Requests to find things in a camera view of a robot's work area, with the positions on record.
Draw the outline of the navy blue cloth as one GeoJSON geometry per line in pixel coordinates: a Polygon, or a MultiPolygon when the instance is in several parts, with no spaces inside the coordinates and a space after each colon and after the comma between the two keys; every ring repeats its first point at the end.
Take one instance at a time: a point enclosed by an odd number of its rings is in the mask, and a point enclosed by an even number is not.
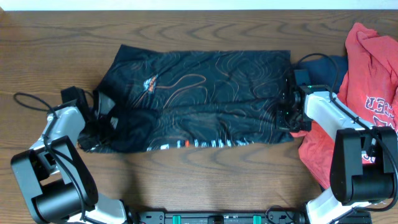
{"type": "MultiPolygon", "coordinates": [[[[348,57],[331,55],[330,58],[336,62],[339,68],[337,83],[333,89],[334,93],[338,93],[344,76],[348,71],[348,57]]],[[[298,67],[299,69],[308,71],[311,84],[333,86],[336,77],[336,68],[329,59],[323,57],[316,60],[304,61],[298,67]]]]}

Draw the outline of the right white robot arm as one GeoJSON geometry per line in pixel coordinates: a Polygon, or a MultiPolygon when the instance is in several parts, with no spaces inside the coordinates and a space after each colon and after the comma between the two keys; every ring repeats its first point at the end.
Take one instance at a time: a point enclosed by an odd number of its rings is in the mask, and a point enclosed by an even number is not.
{"type": "Polygon", "coordinates": [[[397,203],[397,137],[352,112],[326,85],[293,86],[277,104],[275,126],[310,130],[318,123],[332,138],[330,186],[294,212],[292,223],[369,223],[368,212],[385,212],[397,203]]]}

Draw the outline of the black orange-patterned jersey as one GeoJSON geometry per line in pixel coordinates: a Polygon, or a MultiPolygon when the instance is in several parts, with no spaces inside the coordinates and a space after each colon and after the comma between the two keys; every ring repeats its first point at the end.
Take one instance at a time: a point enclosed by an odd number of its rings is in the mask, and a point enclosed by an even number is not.
{"type": "Polygon", "coordinates": [[[95,88],[98,153],[292,140],[275,128],[288,50],[156,52],[120,46],[95,88]]]}

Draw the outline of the red printed t-shirt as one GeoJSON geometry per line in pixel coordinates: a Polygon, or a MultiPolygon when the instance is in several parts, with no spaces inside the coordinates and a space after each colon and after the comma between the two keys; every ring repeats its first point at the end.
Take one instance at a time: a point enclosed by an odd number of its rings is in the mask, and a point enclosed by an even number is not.
{"type": "MultiPolygon", "coordinates": [[[[345,41],[348,71],[337,94],[338,99],[362,119],[375,126],[397,129],[397,41],[379,35],[357,22],[345,41]]],[[[334,142],[313,122],[303,137],[299,157],[317,182],[330,186],[330,167],[334,142]]]]}

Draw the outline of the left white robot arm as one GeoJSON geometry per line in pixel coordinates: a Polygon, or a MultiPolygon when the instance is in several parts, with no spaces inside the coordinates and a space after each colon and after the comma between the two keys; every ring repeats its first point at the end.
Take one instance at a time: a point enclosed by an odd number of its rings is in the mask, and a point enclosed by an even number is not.
{"type": "Polygon", "coordinates": [[[51,108],[41,137],[11,159],[12,171],[36,223],[128,222],[123,202],[98,192],[75,148],[86,124],[84,109],[80,100],[51,108]]]}

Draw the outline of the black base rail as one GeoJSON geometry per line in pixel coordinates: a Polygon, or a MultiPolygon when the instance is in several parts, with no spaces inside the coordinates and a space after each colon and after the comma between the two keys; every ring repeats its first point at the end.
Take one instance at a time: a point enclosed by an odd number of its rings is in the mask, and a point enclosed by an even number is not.
{"type": "Polygon", "coordinates": [[[368,223],[373,221],[369,212],[349,211],[338,218],[317,218],[311,220],[304,211],[287,210],[272,206],[265,212],[133,212],[126,208],[125,218],[105,218],[95,214],[86,214],[84,220],[78,215],[68,223],[133,223],[133,224],[311,224],[311,223],[368,223]]]}

